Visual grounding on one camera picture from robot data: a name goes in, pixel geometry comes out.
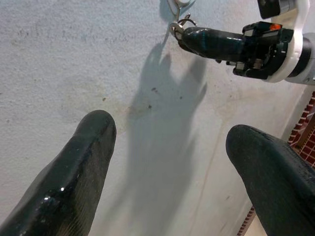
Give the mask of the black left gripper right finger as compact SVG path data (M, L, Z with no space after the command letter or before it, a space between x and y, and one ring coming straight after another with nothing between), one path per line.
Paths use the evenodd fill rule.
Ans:
M315 171L287 142L239 124L225 147L267 235L315 234Z

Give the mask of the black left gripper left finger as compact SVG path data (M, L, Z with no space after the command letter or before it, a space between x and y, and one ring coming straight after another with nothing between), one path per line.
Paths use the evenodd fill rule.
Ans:
M88 113L61 152L35 177L1 224L3 236L86 236L116 141L104 110Z

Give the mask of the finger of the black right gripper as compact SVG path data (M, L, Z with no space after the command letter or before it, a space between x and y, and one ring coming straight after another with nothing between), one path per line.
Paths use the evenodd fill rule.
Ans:
M190 27L183 31L183 44L205 58L241 58L245 41L242 34L211 28Z
M178 41L178 44L185 51L204 58L224 61L237 59L237 40L233 38L219 40L182 39Z

